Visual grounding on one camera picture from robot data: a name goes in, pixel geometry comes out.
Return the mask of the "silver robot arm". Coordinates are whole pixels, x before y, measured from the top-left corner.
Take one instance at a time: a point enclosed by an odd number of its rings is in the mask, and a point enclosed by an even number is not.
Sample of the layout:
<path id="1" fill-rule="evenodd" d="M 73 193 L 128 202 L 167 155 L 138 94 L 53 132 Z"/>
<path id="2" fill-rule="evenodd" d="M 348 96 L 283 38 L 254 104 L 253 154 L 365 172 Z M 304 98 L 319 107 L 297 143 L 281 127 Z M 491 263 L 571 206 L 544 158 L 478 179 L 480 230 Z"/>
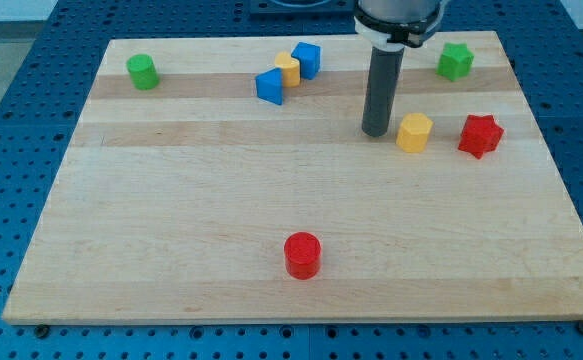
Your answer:
<path id="1" fill-rule="evenodd" d="M 355 31 L 384 52 L 419 48 L 439 29 L 449 0 L 357 0 Z"/>

